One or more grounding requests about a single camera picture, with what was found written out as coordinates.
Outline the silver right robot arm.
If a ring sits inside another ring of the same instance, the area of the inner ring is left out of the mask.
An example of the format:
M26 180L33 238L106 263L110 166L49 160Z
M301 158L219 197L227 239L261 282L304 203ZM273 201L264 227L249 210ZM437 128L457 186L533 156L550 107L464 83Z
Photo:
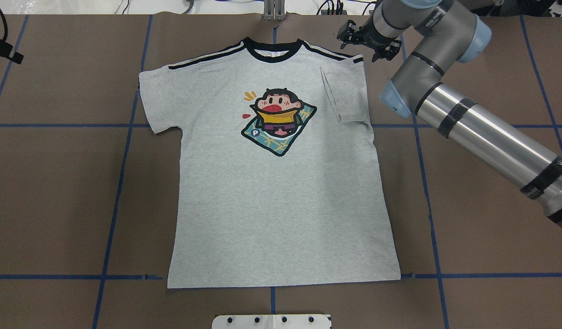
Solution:
M490 42L491 29L477 15L455 0L383 0L364 24L346 21L337 39L342 48L371 48L373 62L392 60L410 27L423 39L388 81L381 102L460 144L539 202L562 229L562 156L441 81L455 62L470 62Z

